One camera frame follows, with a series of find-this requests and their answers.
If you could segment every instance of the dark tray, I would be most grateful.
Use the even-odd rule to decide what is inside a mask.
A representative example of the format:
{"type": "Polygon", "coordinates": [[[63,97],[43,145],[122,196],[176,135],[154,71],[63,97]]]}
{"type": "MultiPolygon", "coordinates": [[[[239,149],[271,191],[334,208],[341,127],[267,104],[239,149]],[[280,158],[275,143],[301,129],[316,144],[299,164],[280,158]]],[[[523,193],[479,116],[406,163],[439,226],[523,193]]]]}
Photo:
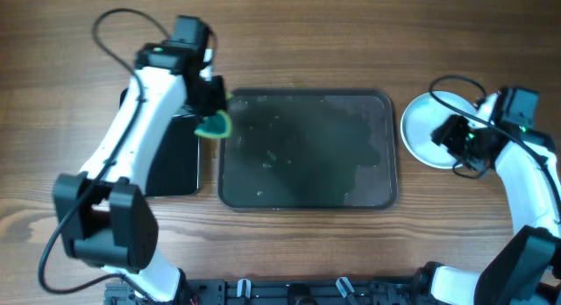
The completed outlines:
{"type": "Polygon", "coordinates": [[[398,196],[394,113],[377,89],[236,89],[218,195],[235,210],[384,209],[398,196]]]}

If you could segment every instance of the green sponge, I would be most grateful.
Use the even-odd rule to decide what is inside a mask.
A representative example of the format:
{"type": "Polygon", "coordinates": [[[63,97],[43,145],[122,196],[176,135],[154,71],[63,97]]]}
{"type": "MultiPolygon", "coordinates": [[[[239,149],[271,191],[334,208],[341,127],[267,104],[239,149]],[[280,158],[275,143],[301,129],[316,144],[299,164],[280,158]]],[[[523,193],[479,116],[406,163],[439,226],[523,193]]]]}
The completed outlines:
{"type": "Polygon", "coordinates": [[[228,113],[219,110],[216,115],[204,118],[202,123],[197,125],[195,134],[202,138],[228,138],[231,127],[228,113]]]}

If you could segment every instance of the white bowl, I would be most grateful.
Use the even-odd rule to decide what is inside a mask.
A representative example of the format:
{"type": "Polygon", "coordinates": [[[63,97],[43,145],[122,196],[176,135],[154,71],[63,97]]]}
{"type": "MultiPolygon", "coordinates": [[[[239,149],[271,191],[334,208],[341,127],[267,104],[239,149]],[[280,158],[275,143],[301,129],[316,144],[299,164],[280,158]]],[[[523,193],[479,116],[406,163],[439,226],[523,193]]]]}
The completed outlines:
{"type": "MultiPolygon", "coordinates": [[[[475,108],[461,96],[447,91],[434,93],[446,103],[475,115],[475,108]]],[[[430,93],[418,96],[409,104],[401,117],[401,138],[415,158],[434,168],[452,168],[456,159],[444,145],[432,143],[430,134],[453,114],[457,113],[438,103],[430,93]]]]}

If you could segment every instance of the black cable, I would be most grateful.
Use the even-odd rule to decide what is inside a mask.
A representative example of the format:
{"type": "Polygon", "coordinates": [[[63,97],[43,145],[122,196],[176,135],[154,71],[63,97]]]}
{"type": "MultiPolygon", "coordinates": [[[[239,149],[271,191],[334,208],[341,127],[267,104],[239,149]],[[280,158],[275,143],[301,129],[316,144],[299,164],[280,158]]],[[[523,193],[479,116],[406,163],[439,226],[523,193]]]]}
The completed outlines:
{"type": "Polygon", "coordinates": [[[484,96],[486,96],[486,91],[483,88],[483,86],[481,86],[478,82],[469,79],[467,77],[464,76],[460,76],[460,75],[446,75],[446,76],[442,76],[439,78],[436,78],[434,81],[432,81],[429,85],[429,93],[430,95],[440,104],[442,104],[444,107],[458,113],[461,116],[467,117],[473,121],[479,122],[483,125],[486,125],[487,127],[499,132],[500,134],[506,136],[508,139],[512,140],[513,142],[515,142],[517,145],[519,145],[526,153],[528,153],[533,159],[534,161],[537,163],[538,166],[540,166],[540,169],[542,170],[543,174],[545,175],[545,179],[549,182],[550,187],[551,187],[551,192],[553,193],[553,197],[555,199],[555,204],[557,206],[557,213],[559,214],[559,216],[561,216],[561,199],[559,199],[559,192],[557,190],[557,185],[555,184],[555,181],[553,180],[553,177],[551,176],[550,171],[547,168],[546,165],[546,161],[547,158],[540,156],[537,152],[535,152],[533,149],[531,149],[530,147],[528,147],[526,144],[524,144],[524,142],[522,142],[519,138],[516,138],[515,136],[513,136],[512,134],[508,133],[507,131],[502,130],[500,127],[487,122],[479,117],[475,117],[474,115],[464,112],[450,104],[448,104],[447,102],[445,102],[444,100],[440,99],[438,96],[436,96],[434,94],[434,87],[442,81],[445,80],[459,80],[462,82],[469,82],[472,85],[474,85],[475,87],[477,87],[478,89],[481,90],[481,92],[483,93],[484,96]]]}
{"type": "Polygon", "coordinates": [[[43,287],[43,289],[45,289],[47,292],[52,293],[52,294],[71,294],[71,293],[74,293],[74,292],[81,291],[85,288],[91,287],[91,286],[93,286],[93,285],[95,285],[95,284],[97,284],[97,283],[99,283],[103,280],[112,279],[112,278],[120,278],[121,280],[124,280],[130,286],[135,288],[144,297],[147,297],[147,294],[146,294],[145,291],[143,291],[139,287],[136,287],[134,282],[129,281],[126,278],[126,276],[124,276],[123,274],[117,274],[117,273],[107,274],[107,275],[101,276],[97,279],[94,279],[94,280],[91,280],[91,281],[86,282],[84,284],[81,284],[80,286],[71,287],[71,288],[49,287],[49,285],[46,283],[46,279],[45,279],[46,261],[49,258],[49,254],[51,253],[51,250],[53,249],[53,246],[54,246],[54,243],[56,242],[56,239],[62,233],[62,230],[68,224],[68,221],[70,220],[70,218],[72,218],[72,216],[76,213],[76,211],[78,211],[78,209],[82,206],[82,204],[92,194],[92,192],[94,191],[94,188],[96,187],[96,184],[105,176],[105,174],[107,174],[107,171],[110,169],[110,167],[115,165],[116,158],[117,158],[119,152],[121,151],[121,148],[123,147],[123,144],[126,141],[127,137],[131,133],[132,128],[134,127],[134,125],[135,125],[135,123],[138,119],[138,116],[140,115],[142,104],[145,101],[145,88],[144,88],[144,84],[142,83],[142,80],[140,79],[140,77],[137,75],[137,73],[134,71],[134,69],[129,64],[127,64],[124,60],[122,60],[116,54],[114,54],[99,39],[99,25],[109,15],[116,14],[116,13],[119,13],[119,12],[133,13],[133,14],[137,14],[139,16],[142,16],[142,17],[146,18],[147,20],[152,22],[154,25],[156,25],[156,27],[158,27],[158,29],[166,36],[166,39],[169,39],[169,33],[166,31],[166,29],[160,23],[158,23],[158,21],[156,21],[154,18],[150,17],[149,15],[145,14],[142,11],[136,11],[136,10],[128,9],[128,8],[117,8],[117,9],[114,9],[114,10],[106,11],[96,19],[96,21],[94,22],[94,24],[92,26],[91,35],[92,35],[92,38],[93,38],[94,42],[96,43],[96,45],[99,48],[101,48],[105,53],[107,53],[107,55],[109,55],[113,60],[115,60],[117,63],[119,63],[124,69],[126,69],[136,80],[136,82],[138,84],[138,98],[137,98],[138,103],[137,103],[136,109],[134,110],[134,112],[132,114],[131,121],[128,123],[128,125],[124,129],[123,135],[118,140],[118,142],[115,145],[115,148],[113,149],[113,151],[111,152],[109,158],[106,161],[104,161],[104,165],[103,165],[102,169],[100,170],[99,174],[97,174],[97,176],[94,178],[94,180],[89,184],[89,186],[78,197],[75,204],[72,206],[72,208],[70,208],[68,213],[60,220],[59,225],[56,227],[56,229],[53,232],[53,235],[51,235],[48,242],[46,243],[45,250],[43,251],[43,254],[41,256],[41,260],[39,262],[38,277],[39,277],[39,284],[41,285],[41,287],[43,287]]]}
{"type": "Polygon", "coordinates": [[[458,172],[458,170],[456,170],[456,168],[458,168],[458,165],[460,164],[459,160],[456,161],[456,163],[454,164],[454,166],[452,166],[452,172],[456,175],[456,176],[460,176],[462,178],[467,178],[467,179],[479,179],[482,178],[483,176],[485,176],[485,174],[489,171],[489,169],[491,169],[490,166],[485,167],[485,169],[483,169],[482,171],[478,172],[476,175],[469,175],[469,174],[462,174],[460,172],[458,172]]]}
{"type": "Polygon", "coordinates": [[[214,62],[214,58],[217,56],[217,52],[218,52],[218,37],[217,37],[217,34],[214,33],[214,31],[212,31],[212,29],[210,29],[210,34],[209,35],[212,38],[212,57],[210,58],[210,60],[207,60],[202,64],[202,68],[206,68],[208,65],[212,64],[214,62]]]}

